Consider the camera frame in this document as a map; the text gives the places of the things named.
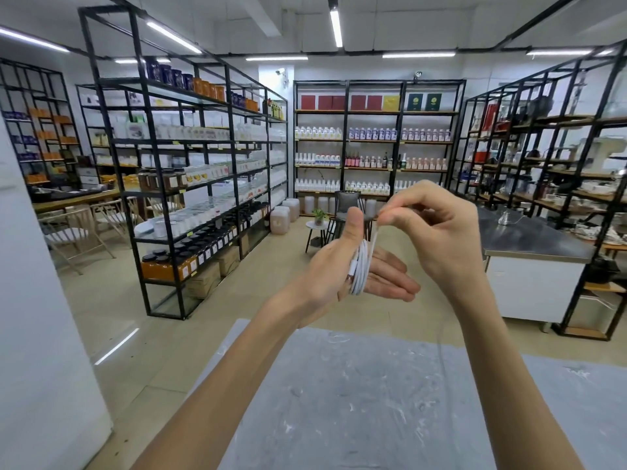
hand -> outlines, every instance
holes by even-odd
[[[294,292],[305,297],[304,308],[307,311],[300,327],[313,323],[325,315],[327,305],[348,295],[350,261],[363,239],[364,214],[360,209],[352,207],[348,211],[340,239],[321,248],[312,258],[305,274],[290,284]],[[420,285],[406,273],[407,266],[402,260],[376,247],[364,291],[385,298],[412,301]]]
[[[461,294],[485,276],[476,207],[431,181],[395,194],[379,212],[411,239],[425,272],[447,294]]]

green box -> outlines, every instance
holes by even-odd
[[[428,94],[425,110],[431,112],[440,110],[440,102],[442,102],[442,94]]]
[[[410,94],[407,101],[408,111],[419,111],[423,109],[423,94]]]

red box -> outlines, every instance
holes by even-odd
[[[365,96],[351,96],[350,97],[350,109],[351,110],[365,110]]]
[[[318,110],[333,109],[333,96],[318,96]]]
[[[300,98],[300,108],[302,110],[315,110],[315,96],[302,96]]]
[[[381,104],[383,103],[383,96],[368,96],[368,105],[366,110],[381,110]]]
[[[344,96],[333,96],[333,110],[344,110]]]

forearm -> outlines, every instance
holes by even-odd
[[[286,288],[263,305],[133,470],[218,467],[257,389],[298,326],[303,306],[298,300]]]
[[[452,297],[501,470],[583,470],[509,337],[485,276]]]

metal shelving unit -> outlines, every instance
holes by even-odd
[[[82,149],[63,74],[0,58],[0,108],[24,182],[27,185],[79,188],[74,166]],[[34,115],[35,109],[49,115]],[[38,134],[42,132],[53,138],[40,138]],[[62,142],[62,137],[76,140]],[[63,173],[51,170],[58,165],[62,165]],[[40,175],[41,179],[28,181],[29,175]]]
[[[603,51],[610,54],[600,55]],[[627,117],[609,117],[606,114],[617,76],[624,72],[627,63],[626,52],[627,40],[598,47],[583,57],[467,99],[461,114],[463,116],[470,111],[471,121],[465,136],[461,137],[463,146],[455,150],[456,155],[449,165],[447,188],[475,202],[483,202],[488,207],[504,204],[512,208],[528,203],[530,208],[526,214],[529,217],[547,217],[547,220],[553,221],[551,224],[555,228],[573,228],[574,216],[589,221],[600,215],[601,227],[594,241],[593,258],[603,249],[627,250],[627,247],[614,248],[604,242],[615,214],[625,211],[622,198],[627,186],[627,170],[617,168],[615,173],[584,170],[595,140],[603,133],[612,134],[607,132],[608,129],[627,127]],[[586,77],[591,73],[604,76],[603,91],[596,108],[578,112],[581,110],[579,97],[586,86]],[[541,97],[560,102],[556,104],[560,105],[559,113],[549,115],[550,112],[533,109],[527,114],[525,110]],[[578,157],[573,150],[568,158],[562,158],[562,152],[568,150],[565,145],[569,131],[580,128],[589,128],[589,131],[579,145]],[[539,148],[547,138],[550,138],[548,147],[545,155],[541,156]],[[484,144],[481,150],[478,149],[480,143]],[[477,155],[477,151],[485,151],[485,158],[482,154]],[[627,160],[627,157],[610,158]],[[539,169],[540,173],[535,188],[530,192],[522,188],[525,182],[521,177],[524,172],[526,174],[533,169]],[[584,180],[592,179],[619,180],[618,188],[614,194],[605,196],[580,189]],[[552,183],[563,187],[566,195],[563,204],[544,197],[544,191]],[[574,197],[590,199],[603,206],[580,207],[572,204]],[[627,293],[619,284],[586,283],[585,276],[589,269],[590,265],[584,269],[564,319],[554,324],[553,329],[563,336],[609,341],[623,314]],[[621,295],[620,304],[606,331],[570,326],[580,297],[587,291],[598,291],[600,287]]]
[[[312,168],[312,169],[336,169],[340,170],[340,184],[345,184],[345,172],[348,170],[362,170],[362,171],[372,171],[372,172],[388,172],[388,184],[390,187],[390,196],[394,194],[394,183],[396,181],[396,175],[399,172],[407,172],[407,173],[427,173],[427,174],[440,174],[439,182],[444,184],[448,171],[446,169],[442,170],[430,170],[430,169],[416,169],[412,170],[409,168],[401,169],[400,168],[400,152],[399,149],[403,145],[424,145],[424,146],[439,146],[444,147],[443,157],[444,159],[448,159],[451,151],[455,151],[455,145],[458,142],[459,137],[459,108],[462,104],[462,99],[464,96],[466,88],[466,80],[465,79],[418,79],[415,81],[387,81],[387,80],[349,80],[349,81],[294,81],[294,124],[295,126],[300,126],[298,124],[299,119],[306,116],[316,116],[315,121],[318,122],[319,116],[335,116],[336,124],[342,124],[342,139],[335,140],[326,140],[326,139],[304,139],[304,138],[295,138],[294,135],[294,170],[292,174],[293,178],[293,187],[294,187],[294,197],[297,197],[298,194],[314,194],[315,192],[311,191],[296,191],[295,182],[298,178],[298,170],[303,168]],[[408,94],[410,93],[426,93],[428,91],[434,92],[450,92],[451,100],[448,102],[450,104],[450,109],[448,110],[438,110],[438,111],[408,111],[407,103],[408,103]],[[372,93],[382,93],[385,94],[395,94],[398,95],[399,101],[396,110],[351,110],[350,103],[352,102],[352,95],[354,94],[372,94]],[[309,94],[309,95],[319,95],[319,94],[329,94],[333,93],[337,95],[333,95],[335,97],[342,97],[344,103],[344,109],[323,109],[323,110],[311,110],[311,109],[298,109],[296,107],[300,106],[300,95]],[[391,117],[391,121],[389,127],[396,128],[397,136],[396,140],[349,140],[349,120],[350,122],[355,121],[355,117],[358,116],[384,116]],[[433,117],[449,117],[450,122],[448,122],[448,129],[451,131],[451,141],[419,141],[419,140],[402,140],[401,132],[404,127],[412,126],[409,122],[404,123],[404,119],[406,118],[433,118]],[[296,157],[298,153],[299,146],[306,142],[312,142],[316,144],[317,142],[330,142],[330,145],[337,144],[340,146],[341,143],[341,163],[340,166],[318,166],[318,165],[297,165]],[[388,146],[392,149],[391,155],[388,159],[391,162],[391,167],[387,169],[384,168],[360,168],[357,166],[347,166],[347,148],[349,145],[353,144],[377,144]],[[387,195],[367,195],[364,196],[372,196],[372,197],[382,197],[389,198]]]
[[[104,123],[104,130],[106,132],[111,156],[114,162],[115,174],[117,177],[117,183],[121,191],[121,198],[123,208],[127,220],[127,227],[130,232],[130,242],[135,258],[135,264],[137,268],[137,275],[139,278],[139,284],[144,299],[144,305],[146,313],[149,316],[159,316],[163,318],[176,318],[184,320],[190,316],[195,308],[201,303],[202,300],[194,299],[184,293],[185,283],[191,279],[196,273],[201,272],[207,267],[209,260],[201,263],[198,261],[198,269],[192,272],[189,276],[181,277],[177,272],[177,258],[175,252],[175,245],[182,239],[193,236],[193,234],[200,229],[211,226],[217,229],[224,229],[223,220],[228,217],[232,220],[232,225],[235,228],[235,233],[229,232],[224,237],[228,242],[224,244],[220,239],[219,247],[223,248],[227,245],[237,244],[239,248],[239,259],[244,259],[245,252],[242,248],[241,239],[253,228],[258,228],[256,224],[248,224],[245,214],[248,211],[248,207],[255,201],[266,195],[270,195],[270,171],[271,168],[277,165],[270,165],[270,147],[273,144],[286,144],[286,141],[274,141],[270,140],[270,126],[272,124],[285,125],[287,132],[288,124],[286,120],[272,117],[268,113],[265,113],[266,105],[270,97],[272,102],[279,102],[284,104],[284,111],[287,108],[287,101],[277,93],[261,85],[254,78],[251,78],[244,72],[232,67],[228,63],[224,62],[219,57],[214,56],[208,51],[203,51],[201,55],[194,55],[193,59],[190,59],[188,55],[181,55],[172,53],[169,50],[157,45],[154,42],[147,41],[140,37],[138,22],[142,19],[146,21],[153,21],[144,10],[140,10],[135,6],[129,4],[113,5],[113,6],[97,6],[97,7],[85,7],[78,10],[81,26],[83,30],[83,36],[85,38],[85,44],[87,52],[89,54],[91,71],[94,78],[93,86],[87,86],[87,88],[94,89],[98,95],[98,109],[102,114],[102,120]],[[105,20],[102,15],[113,15],[114,17],[124,18],[121,24],[130,24],[130,30],[122,28],[121,26],[109,21],[109,18]],[[119,32],[127,34],[133,42],[134,57],[137,60],[137,76],[131,78],[104,78],[100,75],[99,62],[103,61],[101,57],[98,57],[94,44],[91,38],[90,22],[98,22],[104,24],[107,27],[111,27]],[[161,53],[165,53],[171,59],[184,62],[187,69],[192,71],[196,78],[209,77],[216,85],[223,86],[225,90],[225,99],[220,100],[214,97],[205,96],[203,94],[196,93],[194,91],[184,90],[179,87],[166,85],[157,81],[153,81],[147,78],[145,72],[144,54],[142,53],[142,43],[147,44],[152,51],[158,50]],[[243,81],[235,81],[234,76],[244,79]],[[105,93],[109,90],[121,91],[125,95],[127,100],[126,105],[112,105],[109,106]],[[139,97],[143,102],[143,105],[131,105],[129,102],[129,96],[133,94]],[[247,99],[254,99],[258,102],[260,107],[259,111],[250,110],[248,108],[240,107],[235,104],[236,96],[240,95]],[[162,105],[164,102],[172,102],[169,106]],[[179,113],[180,125],[185,125],[183,111],[193,110],[199,113],[200,126],[205,127],[205,114],[210,112],[220,112],[228,119],[228,140],[167,140],[163,138],[157,138],[155,129],[155,120],[153,117],[154,111],[159,110],[175,110]],[[133,111],[142,111],[145,115],[145,123],[147,124],[149,137],[137,139],[128,138],[116,138],[114,136],[112,122],[109,117],[110,111],[126,112],[129,116]],[[234,118],[240,117],[243,119],[243,123],[252,123],[254,125],[265,125],[265,140],[236,140]],[[238,171],[237,155],[248,154],[255,146],[265,145],[266,149],[266,166],[256,168],[250,171]],[[141,153],[147,153],[153,156],[153,170],[159,179],[157,184],[157,190],[128,190],[125,188],[122,178],[122,167],[119,162],[119,150],[121,148],[135,149],[138,155],[138,162],[141,165]],[[204,164],[210,164],[210,155],[229,155],[231,162],[231,174],[219,179],[206,181],[202,184],[193,185],[184,189],[169,190],[166,189],[164,181],[164,166],[161,163],[160,156],[164,153],[170,153],[170,150],[177,150],[177,154],[184,157],[185,165],[189,166],[189,154],[192,151],[201,153],[204,158]],[[246,197],[241,196],[238,191],[239,177],[251,177],[256,173],[266,172],[266,187],[265,189],[256,194],[253,197],[249,197],[250,193]],[[170,199],[174,196],[189,192],[192,190],[202,191],[206,189],[207,197],[213,196],[212,185],[218,182],[226,180],[232,181],[233,188],[233,201],[234,205],[227,211],[221,211],[215,217],[212,217],[209,221],[203,224],[196,225],[189,228],[182,234],[174,235],[172,231],[172,225],[170,224]],[[155,198],[159,199],[161,204],[161,210],[163,214],[163,220],[165,221],[166,236],[157,237],[153,232],[143,233],[136,236],[134,227],[131,221],[131,209],[129,201],[132,198]],[[262,226],[262,230],[256,234],[255,242],[249,245],[249,250],[252,250],[262,239],[265,237],[269,230],[264,227],[264,221],[259,221]],[[156,244],[167,248],[170,252],[169,267],[172,273],[172,280],[160,280],[150,277],[144,277],[142,272],[142,256],[140,254],[138,246],[140,244]],[[218,249],[213,250],[213,254],[219,252]],[[156,304],[151,303],[149,297],[149,286],[167,286],[173,288],[172,291],[163,296],[162,289],[159,290],[159,298]]]

